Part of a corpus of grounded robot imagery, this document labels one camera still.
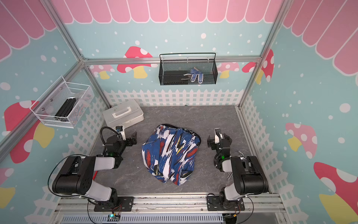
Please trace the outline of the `blue patterned trousers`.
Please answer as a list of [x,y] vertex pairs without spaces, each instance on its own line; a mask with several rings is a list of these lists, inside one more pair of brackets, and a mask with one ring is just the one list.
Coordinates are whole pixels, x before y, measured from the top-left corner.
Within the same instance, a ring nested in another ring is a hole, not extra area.
[[194,171],[198,140],[183,129],[159,125],[142,145],[144,165],[160,182],[183,185]]

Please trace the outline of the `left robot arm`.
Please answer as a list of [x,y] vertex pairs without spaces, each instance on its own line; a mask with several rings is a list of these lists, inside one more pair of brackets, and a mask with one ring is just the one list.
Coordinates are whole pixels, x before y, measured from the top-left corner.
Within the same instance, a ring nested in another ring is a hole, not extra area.
[[122,153],[125,148],[135,144],[136,132],[126,140],[118,136],[108,138],[105,146],[109,150],[106,155],[69,156],[52,183],[52,193],[61,197],[82,196],[92,199],[100,210],[118,209],[123,200],[118,198],[117,190],[95,182],[93,176],[96,171],[117,169],[123,161]]

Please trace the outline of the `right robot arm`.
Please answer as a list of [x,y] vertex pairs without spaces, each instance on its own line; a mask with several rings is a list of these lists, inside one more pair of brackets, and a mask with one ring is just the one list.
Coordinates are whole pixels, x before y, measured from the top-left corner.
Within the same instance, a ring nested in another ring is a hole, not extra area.
[[250,195],[259,195],[269,191],[269,183],[256,156],[232,156],[230,146],[232,139],[222,133],[219,128],[214,130],[214,137],[208,137],[208,147],[216,151],[213,163],[220,172],[228,173],[233,183],[219,192],[207,195],[209,211],[244,211],[243,199]]

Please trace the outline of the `white plastic case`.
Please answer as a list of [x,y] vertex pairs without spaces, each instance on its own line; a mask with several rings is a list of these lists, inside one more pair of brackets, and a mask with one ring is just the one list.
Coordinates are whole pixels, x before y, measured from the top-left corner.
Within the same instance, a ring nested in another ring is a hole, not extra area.
[[103,116],[107,126],[113,129],[117,126],[128,128],[144,120],[144,113],[134,99],[104,111]]

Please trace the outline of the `black box in white basket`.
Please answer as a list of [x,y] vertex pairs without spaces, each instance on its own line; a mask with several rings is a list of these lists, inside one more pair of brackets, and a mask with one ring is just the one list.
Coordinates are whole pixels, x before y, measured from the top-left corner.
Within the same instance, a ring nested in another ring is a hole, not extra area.
[[58,112],[55,114],[55,120],[59,120],[61,122],[67,122],[68,116],[71,113],[74,105],[76,103],[76,98],[67,98],[64,104],[61,106],[61,108],[58,110]]

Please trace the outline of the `green circuit board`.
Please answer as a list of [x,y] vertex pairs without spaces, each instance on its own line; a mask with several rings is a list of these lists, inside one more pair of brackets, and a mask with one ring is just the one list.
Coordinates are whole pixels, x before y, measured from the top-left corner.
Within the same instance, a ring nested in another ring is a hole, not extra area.
[[119,222],[120,220],[120,215],[117,215],[117,214],[110,214],[108,215],[107,217],[107,222]]

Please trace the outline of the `blue white item in basket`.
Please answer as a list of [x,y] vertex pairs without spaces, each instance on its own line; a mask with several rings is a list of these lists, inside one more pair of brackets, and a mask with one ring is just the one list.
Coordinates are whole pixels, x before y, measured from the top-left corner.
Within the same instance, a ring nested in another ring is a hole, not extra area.
[[184,77],[182,80],[188,79],[191,83],[197,82],[202,84],[204,81],[204,73],[195,67],[192,68],[189,73],[184,74]]

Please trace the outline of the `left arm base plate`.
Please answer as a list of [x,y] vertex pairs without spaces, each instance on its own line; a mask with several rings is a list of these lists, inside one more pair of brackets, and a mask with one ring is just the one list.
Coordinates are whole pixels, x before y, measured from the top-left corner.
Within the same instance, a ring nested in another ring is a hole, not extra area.
[[134,197],[116,197],[105,202],[95,202],[94,212],[131,212]]

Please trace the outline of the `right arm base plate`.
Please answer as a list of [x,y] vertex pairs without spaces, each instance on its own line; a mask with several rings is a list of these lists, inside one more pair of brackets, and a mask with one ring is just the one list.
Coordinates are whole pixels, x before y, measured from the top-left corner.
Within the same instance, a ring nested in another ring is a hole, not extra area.
[[208,211],[244,211],[245,206],[242,198],[237,201],[228,201],[220,196],[213,194],[207,195],[207,209]]

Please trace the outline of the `black mesh wall basket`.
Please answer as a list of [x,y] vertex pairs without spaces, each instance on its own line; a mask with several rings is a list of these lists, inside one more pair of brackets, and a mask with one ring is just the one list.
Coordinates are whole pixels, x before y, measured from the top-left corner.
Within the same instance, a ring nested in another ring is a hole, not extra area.
[[187,85],[215,85],[218,77],[216,66],[216,53],[167,53],[160,54],[159,83],[161,76],[165,71],[182,71],[189,73],[192,68],[197,68],[204,73],[202,84],[191,83],[188,80]]

